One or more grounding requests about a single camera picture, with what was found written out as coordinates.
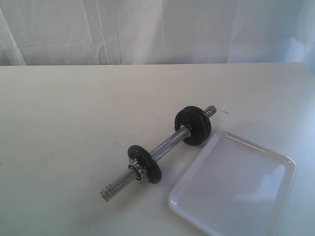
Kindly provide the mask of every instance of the white backdrop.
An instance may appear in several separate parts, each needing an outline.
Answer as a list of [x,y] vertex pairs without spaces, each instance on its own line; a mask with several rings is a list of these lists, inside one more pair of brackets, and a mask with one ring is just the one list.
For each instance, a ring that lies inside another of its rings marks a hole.
[[0,0],[0,64],[303,61],[314,0]]

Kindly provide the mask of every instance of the dumbbell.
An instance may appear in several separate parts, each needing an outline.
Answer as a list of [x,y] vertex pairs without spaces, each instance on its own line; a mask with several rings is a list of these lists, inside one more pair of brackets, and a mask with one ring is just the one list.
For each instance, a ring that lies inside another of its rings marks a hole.
[[128,170],[101,191],[103,199],[109,201],[134,180],[146,179],[150,183],[158,183],[162,178],[162,172],[157,161],[180,141],[193,146],[202,144],[210,136],[209,118],[216,111],[215,106],[209,106],[204,111],[195,106],[185,107],[175,117],[176,132],[154,150],[147,152],[138,145],[129,147]]

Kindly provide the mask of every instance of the dumbbell handle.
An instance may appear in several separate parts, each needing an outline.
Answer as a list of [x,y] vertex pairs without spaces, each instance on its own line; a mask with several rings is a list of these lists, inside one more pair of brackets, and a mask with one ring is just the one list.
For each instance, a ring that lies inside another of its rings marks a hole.
[[[216,112],[214,106],[210,106],[204,110],[204,113],[207,117],[211,117]],[[168,152],[171,151],[178,143],[180,143],[183,139],[190,137],[190,129],[189,127],[182,125],[179,130],[177,130],[173,135],[171,135],[168,139],[158,145],[155,149],[150,152],[150,155],[155,161],[160,160],[164,157]],[[113,181],[110,185],[105,187],[100,193],[105,201],[109,201],[115,195],[117,195],[121,190],[127,187],[131,182],[136,180],[138,177],[138,173],[134,168],[130,168],[126,170],[119,178]]]

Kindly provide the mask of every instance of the table surface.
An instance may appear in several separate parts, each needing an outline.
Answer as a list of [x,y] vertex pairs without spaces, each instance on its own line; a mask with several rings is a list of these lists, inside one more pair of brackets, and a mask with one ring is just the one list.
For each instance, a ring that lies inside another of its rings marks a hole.
[[297,166],[277,228],[314,235],[315,77],[302,63],[0,67],[0,235],[203,235],[175,215],[171,189],[202,147],[159,161],[158,184],[137,181],[110,202],[100,190],[126,151],[173,133],[187,105],[214,104],[227,130]]

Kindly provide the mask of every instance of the plastic tray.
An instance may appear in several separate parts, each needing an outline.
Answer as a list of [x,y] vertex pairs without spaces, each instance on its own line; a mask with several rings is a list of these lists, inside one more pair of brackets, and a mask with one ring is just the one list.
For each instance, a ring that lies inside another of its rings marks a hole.
[[170,193],[169,205],[212,236],[272,235],[295,170],[287,156],[216,133]]

